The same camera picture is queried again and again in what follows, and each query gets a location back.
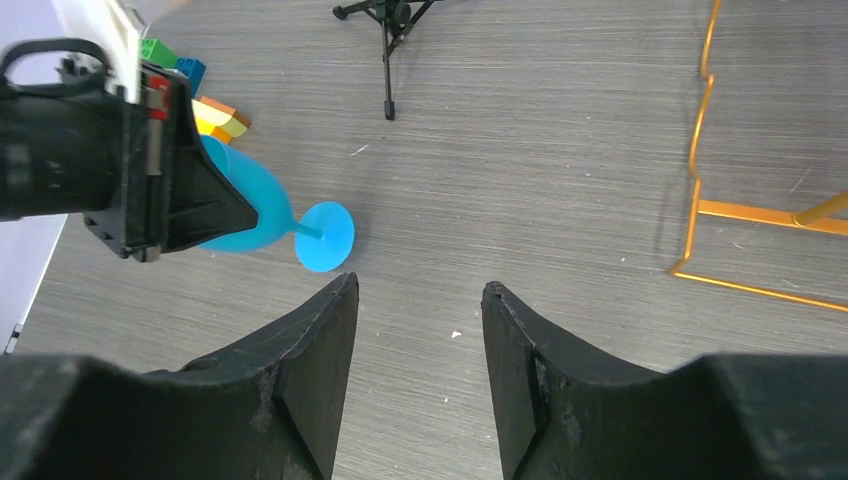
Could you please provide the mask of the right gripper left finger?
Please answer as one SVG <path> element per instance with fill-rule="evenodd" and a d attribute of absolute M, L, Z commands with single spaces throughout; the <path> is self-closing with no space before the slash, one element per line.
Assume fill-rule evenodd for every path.
<path fill-rule="evenodd" d="M 1 361 L 5 479 L 328 479 L 359 303 L 352 273 L 178 371 Z"/>

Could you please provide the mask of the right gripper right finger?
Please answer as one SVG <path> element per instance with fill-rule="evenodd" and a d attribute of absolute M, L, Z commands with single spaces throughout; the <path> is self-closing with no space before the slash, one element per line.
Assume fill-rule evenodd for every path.
<path fill-rule="evenodd" d="M 482 295 L 507 479 L 843 479 L 847 360 L 710 354 L 659 373 Z"/>

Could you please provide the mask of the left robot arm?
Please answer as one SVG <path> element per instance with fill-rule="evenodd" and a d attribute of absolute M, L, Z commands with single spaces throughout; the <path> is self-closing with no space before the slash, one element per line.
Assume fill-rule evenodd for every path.
<path fill-rule="evenodd" d="M 108 91 L 104 50 L 77 38 L 17 43 L 1 66 L 50 52 L 63 56 L 59 82 L 1 81 L 3 220 L 79 213 L 112 252 L 140 262 L 257 225 L 203 147 L 183 75 L 142 63 L 132 102 L 124 86 Z"/>

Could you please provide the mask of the blue wine glass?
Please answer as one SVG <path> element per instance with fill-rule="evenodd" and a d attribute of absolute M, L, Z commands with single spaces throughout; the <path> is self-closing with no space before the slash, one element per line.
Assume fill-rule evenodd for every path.
<path fill-rule="evenodd" d="M 203 135 L 201 141 L 214 165 L 258 213 L 256 227 L 204 242 L 201 248 L 249 253 L 292 233 L 296 256 L 310 271 L 329 272 L 347 260 L 355 242 L 355 225 L 343 205 L 318 203 L 297 221 L 286 190 L 268 168 L 212 136 Z"/>

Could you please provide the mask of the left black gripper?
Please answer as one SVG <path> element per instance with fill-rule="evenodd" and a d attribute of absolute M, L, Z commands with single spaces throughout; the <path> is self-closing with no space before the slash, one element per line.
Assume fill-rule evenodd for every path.
<path fill-rule="evenodd" d="M 143 62 L 140 80 L 139 102 L 120 110 L 115 192 L 105 209 L 82 214 L 88 231 L 123 259 L 153 262 L 257 226 L 193 126 L 188 79 Z"/>

